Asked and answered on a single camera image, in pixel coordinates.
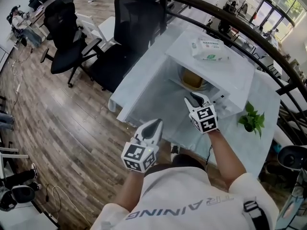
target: potted plant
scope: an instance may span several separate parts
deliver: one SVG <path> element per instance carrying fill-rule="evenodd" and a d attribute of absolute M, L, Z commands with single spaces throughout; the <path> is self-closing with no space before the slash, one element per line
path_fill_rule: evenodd
<path fill-rule="evenodd" d="M 261 128 L 264 128 L 264 113 L 262 115 L 257 114 L 258 111 L 255 111 L 255 108 L 250 102 L 247 102 L 245 106 L 247 114 L 239 118 L 238 123 L 243 124 L 247 132 L 256 130 L 259 132 L 261 138 Z"/>

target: backpack strap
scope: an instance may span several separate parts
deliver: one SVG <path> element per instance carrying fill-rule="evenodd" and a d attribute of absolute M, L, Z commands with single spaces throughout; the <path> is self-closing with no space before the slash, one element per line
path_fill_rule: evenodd
<path fill-rule="evenodd" d="M 247 200 L 243 204 L 243 215 L 251 230 L 270 230 L 270 225 L 264 211 L 255 200 Z"/>

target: buckle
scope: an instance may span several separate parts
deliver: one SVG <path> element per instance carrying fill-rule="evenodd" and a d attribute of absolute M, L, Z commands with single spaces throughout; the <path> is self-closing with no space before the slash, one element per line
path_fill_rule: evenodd
<path fill-rule="evenodd" d="M 251 212 L 255 209 L 258 209 L 259 206 L 256 201 L 247 201 L 243 204 L 243 209 L 245 212 Z"/>

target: wooden floor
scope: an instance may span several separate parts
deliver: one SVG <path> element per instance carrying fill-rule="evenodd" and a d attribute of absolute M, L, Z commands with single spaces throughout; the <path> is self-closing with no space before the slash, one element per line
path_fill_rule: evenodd
<path fill-rule="evenodd" d="M 114 15 L 113 2 L 74 0 L 76 11 L 92 15 L 97 23 Z M 51 55 L 56 52 L 47 41 L 32 54 L 28 48 L 14 50 L 0 74 L 0 94 L 8 98 L 8 112 L 21 83 L 12 112 L 14 131 L 4 131 L 3 137 L 30 156 L 17 161 L 19 171 L 29 169 L 32 162 L 37 165 L 44 190 L 36 194 L 36 203 L 45 202 L 47 187 L 50 202 L 40 207 L 58 217 L 62 229 L 86 229 L 85 219 L 61 191 L 62 208 L 55 213 L 51 189 L 56 185 L 62 188 L 92 224 L 127 176 L 120 155 L 134 129 L 116 119 L 118 112 L 107 108 L 110 93 L 101 91 L 83 72 L 76 72 L 71 89 L 66 84 L 70 71 L 52 75 L 50 62 L 39 62 L 47 47 Z M 163 142 L 160 162 L 168 161 L 169 144 Z M 209 168 L 209 177 L 214 185 L 224 187 L 215 168 Z"/>

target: shoe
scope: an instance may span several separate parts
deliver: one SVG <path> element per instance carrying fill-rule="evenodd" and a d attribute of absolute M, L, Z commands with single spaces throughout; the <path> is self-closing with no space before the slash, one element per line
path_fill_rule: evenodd
<path fill-rule="evenodd" d="M 38 172 L 37 172 L 37 167 L 34 163 L 31 164 L 31 169 L 34 170 L 34 178 L 37 178 L 38 177 Z"/>
<path fill-rule="evenodd" d="M 175 143 L 171 143 L 171 161 L 179 154 L 180 146 Z"/>
<path fill-rule="evenodd" d="M 39 183 L 37 183 L 37 182 L 32 182 L 32 183 L 35 184 L 35 185 L 37 186 L 37 190 L 36 190 L 36 191 L 42 190 L 42 188 L 43 188 L 42 184 L 39 184 Z"/>
<path fill-rule="evenodd" d="M 95 1 L 95 0 L 88 0 L 88 3 L 91 3 L 92 1 Z"/>

